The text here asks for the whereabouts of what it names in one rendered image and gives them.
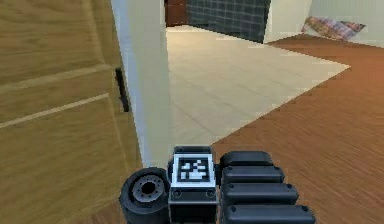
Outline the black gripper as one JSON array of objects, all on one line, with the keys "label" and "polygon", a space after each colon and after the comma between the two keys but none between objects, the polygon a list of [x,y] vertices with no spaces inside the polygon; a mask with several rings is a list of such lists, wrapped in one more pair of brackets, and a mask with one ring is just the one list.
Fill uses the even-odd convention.
[{"label": "black gripper", "polygon": [[127,224],[170,224],[170,184],[163,168],[133,173],[122,185],[119,202]]}]

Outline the light wooden room door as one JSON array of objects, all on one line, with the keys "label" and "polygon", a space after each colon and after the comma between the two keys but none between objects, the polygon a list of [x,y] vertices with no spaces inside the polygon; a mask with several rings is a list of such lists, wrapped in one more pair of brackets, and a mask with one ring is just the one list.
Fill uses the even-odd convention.
[{"label": "light wooden room door", "polygon": [[73,224],[136,163],[111,0],[0,0],[0,224]]}]

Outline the dark red wooden cupboard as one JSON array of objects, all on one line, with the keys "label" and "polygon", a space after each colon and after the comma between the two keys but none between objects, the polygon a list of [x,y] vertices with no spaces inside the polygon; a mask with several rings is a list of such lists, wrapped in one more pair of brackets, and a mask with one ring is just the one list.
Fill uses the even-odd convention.
[{"label": "dark red wooden cupboard", "polygon": [[186,0],[164,0],[165,22],[168,27],[187,23]]}]

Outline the multicoloured patterned cloth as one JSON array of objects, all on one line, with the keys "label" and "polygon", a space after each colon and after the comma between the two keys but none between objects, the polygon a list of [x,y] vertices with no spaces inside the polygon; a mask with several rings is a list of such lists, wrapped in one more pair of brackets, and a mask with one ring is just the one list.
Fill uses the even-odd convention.
[{"label": "multicoloured patterned cloth", "polygon": [[309,16],[304,22],[302,32],[332,40],[348,41],[364,28],[365,25],[361,23]]}]

